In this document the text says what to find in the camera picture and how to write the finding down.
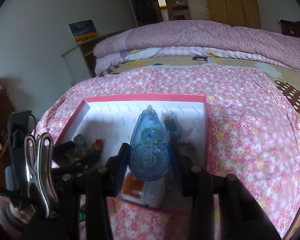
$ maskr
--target pink comforter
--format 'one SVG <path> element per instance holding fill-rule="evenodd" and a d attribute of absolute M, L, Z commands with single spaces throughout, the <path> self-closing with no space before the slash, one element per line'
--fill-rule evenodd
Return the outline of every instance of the pink comforter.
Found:
<path fill-rule="evenodd" d="M 50 132 L 57 140 L 83 99 L 125 93 L 205 95 L 208 171 L 220 176 L 236 174 L 284 236 L 300 206 L 300 119 L 262 72 L 175 67 L 89 79 L 63 95 L 44 114 L 37 131 Z M 184 239 L 186 235 L 173 229 L 179 228 L 173 219 L 158 218 L 156 211 L 122 206 L 111 215 L 115 239 Z"/>
<path fill-rule="evenodd" d="M 201 46 L 257 53 L 300 71 L 300 38 L 204 20 L 146 25 L 110 37 L 94 49 L 96 57 L 128 49 Z"/>

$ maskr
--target metal clip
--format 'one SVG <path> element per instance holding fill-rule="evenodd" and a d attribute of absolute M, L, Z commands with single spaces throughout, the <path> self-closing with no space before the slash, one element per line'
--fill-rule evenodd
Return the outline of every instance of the metal clip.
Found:
<path fill-rule="evenodd" d="M 53 188 L 51 163 L 53 153 L 53 138 L 49 133 L 43 133 L 37 142 L 33 135 L 25 137 L 26 177 L 28 181 L 28 196 L 32 184 L 40 195 L 40 203 L 45 210 L 45 218 L 57 216 L 58 197 Z"/>

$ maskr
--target bed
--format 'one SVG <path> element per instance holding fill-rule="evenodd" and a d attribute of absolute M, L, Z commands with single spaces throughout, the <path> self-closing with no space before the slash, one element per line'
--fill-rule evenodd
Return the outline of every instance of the bed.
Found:
<path fill-rule="evenodd" d="M 38 133 L 48 131 L 57 141 L 87 97 L 205 95 L 207 170 L 219 176 L 236 174 L 282 238 L 297 231 L 300 38 L 211 21 L 173 21 L 110 37 L 96 46 L 94 55 L 97 77 L 63 95 L 38 123 Z M 217 203 L 215 210 L 218 223 Z M 186 239 L 189 212 L 151 210 L 116 199 L 110 220 L 114 239 Z"/>

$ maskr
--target wall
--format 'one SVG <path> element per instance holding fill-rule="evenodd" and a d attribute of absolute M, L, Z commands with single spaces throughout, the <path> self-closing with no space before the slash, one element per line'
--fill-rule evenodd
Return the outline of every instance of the wall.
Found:
<path fill-rule="evenodd" d="M 158 0 L 159 6 L 167 6 L 166 0 Z"/>
<path fill-rule="evenodd" d="M 261 28 L 270 32 L 282 33 L 277 19 L 300 21 L 300 6 L 296 0 L 257 0 Z"/>
<path fill-rule="evenodd" d="M 99 34 L 135 28 L 130 0 L 6 0 L 0 9 L 0 74 L 16 109 L 37 119 L 71 86 L 60 53 L 69 23 L 92 19 Z"/>

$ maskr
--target correction tape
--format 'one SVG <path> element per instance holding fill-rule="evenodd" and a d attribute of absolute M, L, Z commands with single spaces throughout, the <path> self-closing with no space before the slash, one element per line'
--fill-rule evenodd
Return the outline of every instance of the correction tape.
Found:
<path fill-rule="evenodd" d="M 158 180 L 168 171 L 167 132 L 148 106 L 139 116 L 130 141 L 129 169 L 138 179 Z"/>

